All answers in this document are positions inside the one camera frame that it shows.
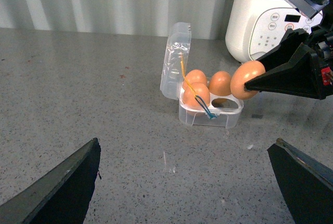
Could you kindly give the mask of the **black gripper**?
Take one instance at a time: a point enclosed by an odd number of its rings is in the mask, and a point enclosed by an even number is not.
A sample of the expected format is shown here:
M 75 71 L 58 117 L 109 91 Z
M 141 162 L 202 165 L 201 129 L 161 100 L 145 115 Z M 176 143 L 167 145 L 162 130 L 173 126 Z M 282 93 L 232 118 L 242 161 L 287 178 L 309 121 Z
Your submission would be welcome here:
M 280 43 L 257 59 L 266 72 L 245 83 L 246 91 L 264 91 L 323 100 L 332 85 L 332 0 L 304 0 L 307 18 L 322 12 L 312 37 L 316 52 L 302 44 L 309 36 L 303 29 L 288 29 Z

